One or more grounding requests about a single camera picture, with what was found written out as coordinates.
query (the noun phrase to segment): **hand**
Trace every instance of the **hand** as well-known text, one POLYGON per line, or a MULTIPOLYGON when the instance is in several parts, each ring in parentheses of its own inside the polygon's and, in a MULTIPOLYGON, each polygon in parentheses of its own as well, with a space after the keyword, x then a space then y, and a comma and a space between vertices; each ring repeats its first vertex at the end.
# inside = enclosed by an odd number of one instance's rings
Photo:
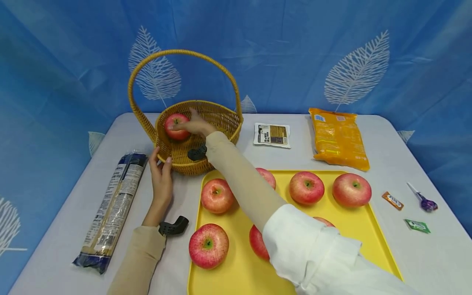
POLYGON ((170 126, 170 130, 187 130, 192 134, 198 134, 203 138, 206 138, 211 133, 217 131, 215 126, 206 122, 198 112, 192 108, 190 108, 190 112, 192 113, 192 118, 190 121, 180 124, 175 124, 174 126, 170 126))
POLYGON ((143 225, 149 227, 156 227, 163 220, 164 214, 169 207, 172 200, 172 159, 167 158, 165 163, 157 165, 157 153, 159 147, 155 148, 152 155, 149 157, 149 166, 151 167, 152 178, 152 203, 144 218, 143 225))

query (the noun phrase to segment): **basket handle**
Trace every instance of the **basket handle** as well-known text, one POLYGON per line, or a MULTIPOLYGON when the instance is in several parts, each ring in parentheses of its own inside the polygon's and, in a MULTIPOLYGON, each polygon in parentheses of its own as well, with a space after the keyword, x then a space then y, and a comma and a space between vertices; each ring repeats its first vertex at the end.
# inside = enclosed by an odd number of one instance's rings
POLYGON ((238 117, 241 119, 241 121, 243 120, 243 112, 241 110, 241 100, 239 99, 239 89, 237 87, 237 84, 236 84, 236 80, 234 79, 233 75, 224 67, 222 66, 219 62, 217 62, 216 60, 204 55, 204 54, 201 54, 201 53, 198 53, 198 52, 195 52, 195 51, 191 51, 191 50, 185 50, 185 49, 169 49, 169 50, 162 50, 162 51, 159 51, 159 52, 156 52, 156 53, 153 53, 151 54, 150 56, 146 57, 145 59, 143 59, 137 66, 136 68, 133 70, 133 72, 131 73, 131 76, 129 78, 129 81, 128 81, 128 98, 129 98, 129 104, 131 105, 131 109, 133 110, 133 113, 136 115, 136 117, 138 118, 138 121, 139 123, 141 123, 141 126, 143 126, 144 130, 146 131, 147 135, 149 136, 149 138, 151 139, 152 142, 155 142, 156 140, 156 129, 154 128, 154 126, 152 126, 152 124, 149 122, 148 118, 146 118, 146 116, 144 115, 143 111, 141 111, 141 109, 137 106, 136 102, 135 102, 135 98, 133 96, 133 85, 135 83, 135 79, 136 77, 138 76, 138 73, 139 71, 147 64, 149 63, 151 60, 153 59, 157 59, 161 56, 164 56, 164 55, 168 55, 168 54, 185 54, 185 55, 192 55, 192 56, 195 56, 195 57, 198 57, 198 58, 201 58, 203 60, 206 60, 207 62, 210 62, 212 63, 213 65, 215 65, 217 68, 219 68, 223 73, 226 74, 226 76, 228 76, 229 80, 231 81, 231 84, 233 85, 233 89, 235 91, 235 95, 236 95, 236 114, 238 115, 238 117))

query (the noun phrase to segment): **orange package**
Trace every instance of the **orange package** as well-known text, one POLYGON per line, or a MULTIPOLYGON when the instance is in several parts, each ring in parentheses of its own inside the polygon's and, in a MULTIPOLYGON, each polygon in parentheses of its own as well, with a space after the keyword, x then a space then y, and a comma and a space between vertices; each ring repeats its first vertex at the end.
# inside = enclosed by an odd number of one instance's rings
POLYGON ((315 128, 316 160, 328 164, 367 171, 371 167, 365 155, 361 132, 355 123, 356 114, 328 112, 310 108, 315 128))

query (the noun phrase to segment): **purple lollipop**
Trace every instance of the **purple lollipop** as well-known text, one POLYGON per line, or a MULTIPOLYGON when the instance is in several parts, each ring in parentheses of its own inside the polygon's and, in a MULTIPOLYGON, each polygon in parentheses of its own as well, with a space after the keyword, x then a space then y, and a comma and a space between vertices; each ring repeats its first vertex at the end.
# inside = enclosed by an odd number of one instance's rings
POLYGON ((425 210, 426 212, 428 213, 431 213, 433 212, 434 210, 437 210, 438 209, 438 204, 436 204, 435 202, 431 201, 431 200, 428 200, 426 199, 420 192, 418 192, 414 187, 413 185, 411 185, 409 182, 406 183, 411 191, 418 197, 418 199, 420 199, 420 206, 423 210, 425 210))

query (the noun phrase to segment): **red apple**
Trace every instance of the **red apple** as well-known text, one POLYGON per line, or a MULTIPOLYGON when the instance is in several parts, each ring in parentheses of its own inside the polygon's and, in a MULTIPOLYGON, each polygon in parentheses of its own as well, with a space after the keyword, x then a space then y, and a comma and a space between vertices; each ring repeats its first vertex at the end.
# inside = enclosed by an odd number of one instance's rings
POLYGON ((363 177, 354 173, 345 173, 333 183, 335 200, 346 207, 361 207, 372 197, 371 185, 363 177))
POLYGON ((269 260, 269 252, 267 252, 267 248, 265 247, 264 241, 262 240, 262 234, 255 225, 253 225, 249 231, 249 243, 251 244, 251 248, 257 256, 264 260, 269 260))
POLYGON ((176 124, 182 124, 188 121, 190 120, 185 115, 179 113, 170 115, 164 123, 164 128, 166 129, 167 135, 174 140, 186 139, 190 136, 190 132, 188 132, 187 130, 169 130, 169 127, 174 126, 176 124))
POLYGON ((270 184, 270 186, 275 189, 276 182, 274 175, 264 168, 256 168, 256 170, 270 184))
POLYGON ((308 171, 295 174, 290 180, 288 189, 292 199, 305 205, 315 204, 324 194, 323 181, 308 171))
POLYGON ((190 258, 203 269, 213 269, 226 258, 229 239, 225 230, 216 224, 209 223, 200 227, 188 244, 190 258))
POLYGON ((327 220, 324 219, 323 217, 317 217, 317 216, 316 216, 316 217, 313 217, 313 218, 315 218, 315 219, 318 220, 318 221, 323 222, 324 224, 326 224, 326 225, 329 226, 329 227, 334 227, 334 228, 335 228, 334 224, 332 224, 331 222, 327 221, 327 220))
POLYGON ((235 200, 228 183, 221 178, 212 179, 207 182, 203 186, 200 198, 203 207, 215 214, 226 212, 235 200))

